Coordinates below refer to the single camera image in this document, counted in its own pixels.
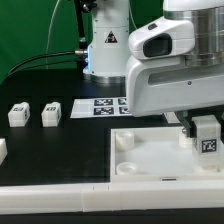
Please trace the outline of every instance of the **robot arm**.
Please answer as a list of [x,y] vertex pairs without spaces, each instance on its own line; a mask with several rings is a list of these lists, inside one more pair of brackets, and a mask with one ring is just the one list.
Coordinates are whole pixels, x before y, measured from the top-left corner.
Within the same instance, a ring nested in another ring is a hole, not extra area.
[[165,0],[164,17],[130,36],[126,89],[133,115],[224,104],[223,6],[224,0]]

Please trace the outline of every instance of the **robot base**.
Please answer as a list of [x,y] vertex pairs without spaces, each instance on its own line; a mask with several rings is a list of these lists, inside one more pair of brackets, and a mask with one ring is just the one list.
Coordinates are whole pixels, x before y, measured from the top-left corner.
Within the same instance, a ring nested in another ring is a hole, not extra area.
[[110,76],[109,74],[104,74],[98,76],[96,74],[92,74],[88,69],[83,70],[83,77],[86,80],[90,80],[92,82],[102,83],[102,84],[121,84],[125,83],[125,76]]

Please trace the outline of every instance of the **small white block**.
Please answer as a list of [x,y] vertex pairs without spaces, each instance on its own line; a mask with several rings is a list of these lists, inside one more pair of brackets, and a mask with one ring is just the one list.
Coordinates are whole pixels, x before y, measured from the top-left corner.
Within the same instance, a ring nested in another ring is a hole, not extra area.
[[43,127],[57,127],[61,119],[61,104],[47,104],[41,114]]
[[28,103],[15,104],[8,113],[10,127],[24,127],[30,118]]
[[0,139],[0,165],[3,163],[7,154],[8,152],[7,152],[5,139]]

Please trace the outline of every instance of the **black table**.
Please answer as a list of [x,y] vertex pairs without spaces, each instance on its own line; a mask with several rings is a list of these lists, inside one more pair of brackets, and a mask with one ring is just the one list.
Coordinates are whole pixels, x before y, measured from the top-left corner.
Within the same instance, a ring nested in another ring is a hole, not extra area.
[[[99,183],[110,181],[110,130],[168,126],[163,116],[70,119],[74,99],[125,96],[125,86],[91,83],[74,70],[26,71],[0,86],[0,138],[8,156],[0,166],[0,186]],[[9,128],[7,114],[28,102],[24,128]],[[41,112],[60,102],[62,119],[43,128]],[[104,213],[0,216],[0,223],[224,223],[223,209],[151,210]]]

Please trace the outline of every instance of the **green background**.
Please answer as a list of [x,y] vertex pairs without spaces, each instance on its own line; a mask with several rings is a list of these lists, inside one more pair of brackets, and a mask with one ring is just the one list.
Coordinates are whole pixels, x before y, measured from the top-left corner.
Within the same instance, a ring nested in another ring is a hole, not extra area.
[[[0,1],[0,83],[19,62],[45,54],[51,16],[57,0]],[[138,27],[162,15],[162,0],[131,0]],[[85,14],[84,24],[91,41],[91,15]],[[77,24],[73,0],[61,0],[52,30],[49,52],[64,52],[78,47]],[[74,68],[75,64],[52,65]]]

